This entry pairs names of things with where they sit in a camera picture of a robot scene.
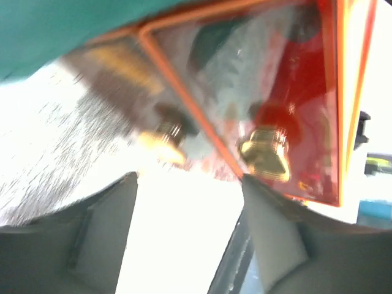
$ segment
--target transparent panel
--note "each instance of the transparent panel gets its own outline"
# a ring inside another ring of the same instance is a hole
[[[122,132],[138,153],[140,173],[157,166],[175,167],[223,181],[237,180],[133,39],[75,50],[64,61],[80,72],[107,108],[126,119]]]
[[[338,205],[336,17],[330,1],[265,1],[154,31],[244,172]]]

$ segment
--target teal surface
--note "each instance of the teal surface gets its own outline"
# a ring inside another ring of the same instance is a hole
[[[0,81],[27,77],[87,40],[194,0],[3,0]]]

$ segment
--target orange frame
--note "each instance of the orange frame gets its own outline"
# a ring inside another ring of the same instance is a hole
[[[350,5],[353,1],[351,0],[337,0],[339,5],[337,7],[337,111],[338,111],[338,140],[339,140],[339,206],[342,203],[342,194],[344,187],[344,180],[347,174],[347,169],[349,166],[350,157],[352,154],[353,144],[355,142],[355,133],[358,124],[358,118],[360,113],[360,99],[361,90],[364,80],[364,73],[366,70],[366,64],[368,60],[368,53],[371,43],[371,35],[374,25],[375,18],[375,8],[377,5],[377,0],[370,0],[369,12],[367,15],[365,32],[363,38],[363,47],[361,52],[361,61],[358,71],[358,80],[356,84],[356,91],[354,97],[354,104],[352,110],[351,122],[349,125],[349,137],[347,140],[347,145],[345,145],[344,138],[344,116],[345,116],[345,99],[344,99],[344,89],[345,89],[345,40],[347,35],[347,22],[349,19]],[[108,34],[102,35],[88,42],[90,44],[97,44],[101,42],[107,42],[114,39],[119,39],[126,36],[134,36],[138,39],[141,46],[147,55],[151,58],[153,63],[161,71],[162,75],[171,84],[172,88],[176,91],[179,98],[182,100],[184,105],[188,108],[190,114],[197,120],[197,122],[202,126],[205,134],[214,144],[215,148],[221,154],[223,159],[228,163],[230,168],[233,170],[235,175],[241,179],[243,177],[243,171],[232,153],[226,147],[224,141],[220,138],[219,134],[215,131],[214,126],[210,123],[209,119],[204,114],[203,110],[200,108],[198,103],[192,97],[192,94],[187,89],[185,83],[176,73],[176,70],[170,64],[170,61],[165,56],[156,40],[154,39],[152,32],[157,29],[167,28],[169,26],[178,25],[180,23],[185,23],[191,20],[200,20],[203,18],[216,17],[222,14],[228,14],[232,12],[237,12],[239,10],[244,10],[251,8],[253,6],[265,3],[272,4],[273,6],[284,5],[291,0],[226,0],[220,2],[212,2],[206,4],[196,4],[192,6],[187,6],[185,8],[179,8],[171,13],[167,13],[163,16],[159,16],[145,23],[141,23],[134,26],[126,26],[118,30],[109,32]],[[300,0],[296,2],[307,2],[306,0]]]

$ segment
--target glass panel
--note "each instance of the glass panel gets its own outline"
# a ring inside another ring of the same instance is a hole
[[[219,180],[237,180],[132,39],[82,48],[64,61],[81,73],[103,104],[127,119],[128,128],[122,132],[140,154],[139,172],[175,167]]]
[[[245,172],[337,205],[334,4],[275,2],[154,36]]]

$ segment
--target drawer front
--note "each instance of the drawer front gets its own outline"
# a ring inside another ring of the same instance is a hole
[[[338,205],[334,6],[277,3],[152,35],[243,172]]]
[[[180,168],[223,181],[237,181],[181,100],[143,53],[135,39],[86,46],[64,57],[83,82],[127,119],[122,130],[147,168]],[[86,109],[86,115],[92,110]]]

